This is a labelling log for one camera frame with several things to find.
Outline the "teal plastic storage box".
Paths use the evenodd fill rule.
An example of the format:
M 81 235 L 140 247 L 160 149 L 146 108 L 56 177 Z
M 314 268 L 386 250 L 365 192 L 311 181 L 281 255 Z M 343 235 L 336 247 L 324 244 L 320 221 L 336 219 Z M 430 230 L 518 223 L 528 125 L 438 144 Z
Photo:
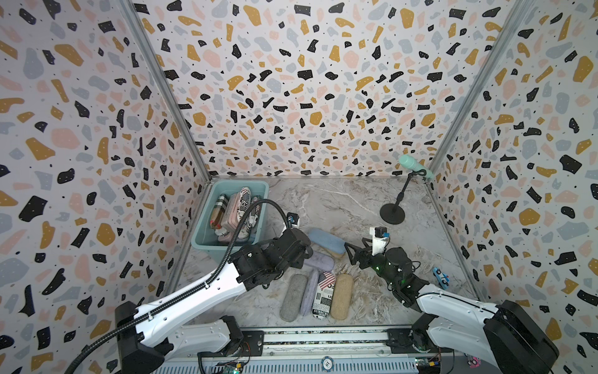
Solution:
M 210 228 L 211 213 L 220 195 L 225 194 L 227 197 L 230 197 L 232 194 L 238 193 L 242 187 L 248 187 L 251 190 L 252 196 L 268 198 L 269 185 L 267 182 L 244 179 L 218 179 L 210 187 L 192 236 L 191 245 L 193 249 L 205 252 L 217 263 L 224 258 L 227 244 L 218 242 L 215 230 Z

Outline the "grey felt case front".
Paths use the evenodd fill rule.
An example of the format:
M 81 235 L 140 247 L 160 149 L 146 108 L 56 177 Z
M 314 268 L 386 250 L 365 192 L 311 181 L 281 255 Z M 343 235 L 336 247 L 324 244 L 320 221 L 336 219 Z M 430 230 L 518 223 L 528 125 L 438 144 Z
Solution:
M 307 277 L 302 274 L 295 274 L 291 278 L 280 309 L 280 319 L 288 323 L 297 319 L 307 283 Z

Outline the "newspaper flag case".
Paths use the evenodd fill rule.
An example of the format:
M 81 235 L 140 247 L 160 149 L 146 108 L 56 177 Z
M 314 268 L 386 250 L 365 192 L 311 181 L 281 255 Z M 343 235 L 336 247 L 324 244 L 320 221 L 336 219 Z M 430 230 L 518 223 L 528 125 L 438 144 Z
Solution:
M 316 319 L 326 319 L 330 315 L 333 303 L 333 293 L 336 277 L 328 271 L 319 274 L 316 295 L 311 307 L 311 313 Z
M 259 216 L 261 214 L 261 206 L 256 205 L 250 212 L 249 218 L 247 219 L 247 229 L 249 233 L 252 233 L 254 228 L 257 226 L 259 221 Z
M 247 186 L 242 187 L 241 190 L 235 195 L 230 216 L 230 222 L 235 227 L 239 225 L 239 221 L 245 214 L 247 208 L 250 205 L 251 200 L 252 192 L 250 188 Z

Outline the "pink glasses case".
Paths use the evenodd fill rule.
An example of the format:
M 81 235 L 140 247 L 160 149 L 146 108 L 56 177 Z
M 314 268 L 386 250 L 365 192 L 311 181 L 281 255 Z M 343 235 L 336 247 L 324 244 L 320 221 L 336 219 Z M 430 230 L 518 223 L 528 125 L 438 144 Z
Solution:
M 218 242 L 220 243 L 229 243 L 234 231 L 238 227 L 239 201 L 240 199 L 238 198 L 237 193 L 230 197 L 229 203 L 221 221 L 221 229 L 218 231 Z

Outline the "purple felt case diagonal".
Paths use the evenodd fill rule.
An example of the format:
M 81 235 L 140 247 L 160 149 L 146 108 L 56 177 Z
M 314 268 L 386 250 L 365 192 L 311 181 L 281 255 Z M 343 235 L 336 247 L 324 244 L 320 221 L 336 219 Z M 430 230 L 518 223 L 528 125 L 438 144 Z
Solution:
M 311 313 L 312 311 L 313 302 L 315 300 L 319 284 L 319 274 L 320 272 L 318 270 L 314 270 L 310 275 L 300 308 L 300 314 L 302 316 L 307 316 L 308 313 Z

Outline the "tan felt case front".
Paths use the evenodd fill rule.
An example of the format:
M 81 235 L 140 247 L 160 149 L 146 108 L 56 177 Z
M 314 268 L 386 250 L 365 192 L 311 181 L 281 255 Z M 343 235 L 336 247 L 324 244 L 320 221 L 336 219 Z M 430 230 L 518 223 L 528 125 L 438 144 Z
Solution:
M 330 310 L 333 319 L 347 319 L 353 286 L 354 279 L 349 274 L 341 274 L 337 277 Z

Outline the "newspaper flag case front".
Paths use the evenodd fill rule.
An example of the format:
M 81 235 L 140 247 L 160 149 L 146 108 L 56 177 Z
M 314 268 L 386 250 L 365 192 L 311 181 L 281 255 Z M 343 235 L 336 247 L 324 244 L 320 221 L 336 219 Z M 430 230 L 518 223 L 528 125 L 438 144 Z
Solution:
M 326 319 L 330 315 L 333 303 L 333 293 L 336 277 L 328 271 L 319 274 L 316 295 L 311 307 L 311 313 L 316 319 Z

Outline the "plaid tartan glasses case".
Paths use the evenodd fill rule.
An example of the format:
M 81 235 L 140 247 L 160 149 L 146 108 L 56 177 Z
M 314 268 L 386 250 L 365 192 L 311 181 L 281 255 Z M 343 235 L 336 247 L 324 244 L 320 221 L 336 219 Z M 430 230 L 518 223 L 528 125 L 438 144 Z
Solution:
M 210 215 L 210 227 L 213 230 L 221 229 L 221 222 L 227 210 L 229 199 L 226 194 L 220 194 L 214 204 Z

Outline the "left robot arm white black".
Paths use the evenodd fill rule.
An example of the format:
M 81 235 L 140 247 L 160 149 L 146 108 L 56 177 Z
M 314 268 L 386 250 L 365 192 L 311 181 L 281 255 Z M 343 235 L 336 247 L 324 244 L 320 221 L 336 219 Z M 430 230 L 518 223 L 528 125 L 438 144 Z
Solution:
M 280 238 L 241 247 L 221 270 L 163 299 L 121 305 L 115 313 L 121 372 L 152 373 L 167 359 L 192 352 L 233 355 L 244 339 L 233 316 L 194 327 L 187 323 L 221 302 L 270 285 L 290 267 L 302 268 L 312 254 L 308 236 L 287 229 Z

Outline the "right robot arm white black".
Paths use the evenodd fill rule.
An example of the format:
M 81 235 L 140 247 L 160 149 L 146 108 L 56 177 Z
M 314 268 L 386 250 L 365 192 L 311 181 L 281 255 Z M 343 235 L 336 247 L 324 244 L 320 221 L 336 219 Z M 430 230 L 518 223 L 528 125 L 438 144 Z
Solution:
M 350 263 L 373 270 L 402 306 L 420 313 L 411 328 L 415 349 L 449 348 L 503 373 L 552 371 L 559 350 L 520 304 L 481 302 L 446 291 L 418 277 L 403 248 L 374 253 L 368 240 L 363 243 L 362 248 L 345 244 Z

